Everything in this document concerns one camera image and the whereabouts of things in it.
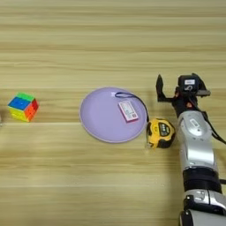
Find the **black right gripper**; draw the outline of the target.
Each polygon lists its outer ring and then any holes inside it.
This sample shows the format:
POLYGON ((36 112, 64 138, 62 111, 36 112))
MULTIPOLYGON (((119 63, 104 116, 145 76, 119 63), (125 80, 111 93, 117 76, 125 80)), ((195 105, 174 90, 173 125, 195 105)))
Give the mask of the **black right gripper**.
POLYGON ((206 90, 206 85, 200 76, 196 73, 193 73, 192 76, 195 78, 196 83, 199 87, 199 91, 182 91, 179 87, 176 88, 174 97, 166 97, 163 92, 163 80, 162 76, 158 75, 156 81, 156 93, 158 102, 172 102, 172 106, 176 111, 177 116, 179 117, 182 113, 190 110, 200 111, 198 107, 198 97, 206 97, 211 95, 209 90, 206 90))

